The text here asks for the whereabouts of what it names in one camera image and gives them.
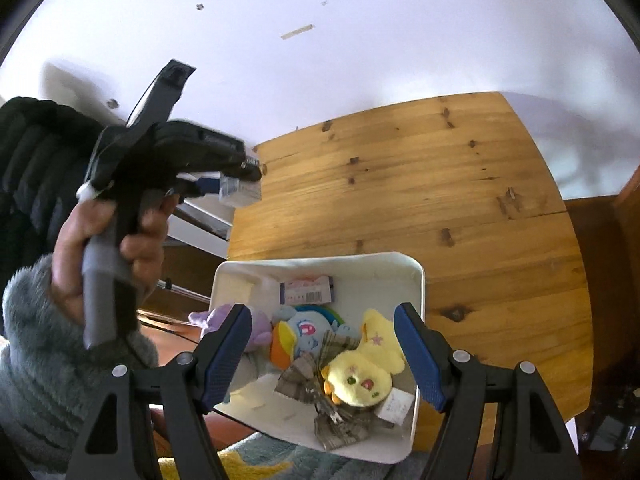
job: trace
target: hand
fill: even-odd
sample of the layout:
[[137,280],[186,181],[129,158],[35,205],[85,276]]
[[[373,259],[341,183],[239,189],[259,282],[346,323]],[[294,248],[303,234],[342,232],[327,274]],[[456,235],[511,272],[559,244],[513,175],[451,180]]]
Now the hand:
[[[161,277],[168,231],[167,219],[178,205],[178,197],[164,199],[159,210],[147,211],[140,232],[124,238],[120,253],[132,263],[133,277],[152,291]],[[103,232],[115,213],[114,202],[89,200],[79,203],[60,229],[51,264],[53,301],[73,322],[84,326],[82,298],[82,254],[89,238]]]

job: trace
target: purple plush toy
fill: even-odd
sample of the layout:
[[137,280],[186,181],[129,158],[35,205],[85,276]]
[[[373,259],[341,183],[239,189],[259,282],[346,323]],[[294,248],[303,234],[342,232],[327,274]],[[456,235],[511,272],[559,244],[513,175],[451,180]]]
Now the purple plush toy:
[[[200,339],[204,337],[206,333],[215,332],[224,323],[226,316],[229,315],[231,309],[234,306],[230,303],[221,305],[212,311],[205,310],[204,312],[191,312],[189,314],[189,322],[195,326],[199,326],[202,331],[200,332]],[[251,312],[251,337],[246,344],[245,352],[253,352],[261,346],[271,344],[271,322],[264,312],[255,310],[249,307]]]

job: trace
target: black puffer jacket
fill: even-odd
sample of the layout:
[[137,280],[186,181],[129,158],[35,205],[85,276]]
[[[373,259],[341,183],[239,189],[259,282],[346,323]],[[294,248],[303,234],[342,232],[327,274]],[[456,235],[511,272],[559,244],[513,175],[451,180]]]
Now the black puffer jacket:
[[53,101],[17,97],[0,108],[0,290],[53,250],[101,130]]

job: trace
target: blue gripper pad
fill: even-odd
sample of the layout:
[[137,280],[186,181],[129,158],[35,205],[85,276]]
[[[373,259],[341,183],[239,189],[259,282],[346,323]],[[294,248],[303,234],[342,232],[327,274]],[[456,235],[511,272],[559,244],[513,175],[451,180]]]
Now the blue gripper pad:
[[440,367],[429,352],[415,323],[419,323],[426,331],[424,322],[418,316],[413,305],[403,303],[396,307],[394,329],[404,356],[409,363],[409,368],[414,374],[422,398],[441,413],[447,403],[447,397],[442,391]]
[[[238,317],[236,317],[236,319],[231,322],[231,326],[228,327],[236,309],[240,307],[241,311]],[[200,402],[209,412],[215,405],[225,400],[231,379],[233,379],[236,373],[240,358],[251,337],[251,326],[251,311],[244,305],[236,305],[217,331],[205,335],[205,337],[223,337],[218,351],[213,356],[213,359],[205,371],[205,387]]]

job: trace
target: white wall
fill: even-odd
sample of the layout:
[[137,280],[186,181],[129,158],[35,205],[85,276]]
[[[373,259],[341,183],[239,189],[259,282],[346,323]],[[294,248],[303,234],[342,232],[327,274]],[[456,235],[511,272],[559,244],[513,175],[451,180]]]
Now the white wall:
[[0,94],[124,120],[172,57],[198,69],[174,117],[251,142],[498,90],[565,198],[617,193],[640,162],[640,55],[601,0],[46,0],[0,68]]

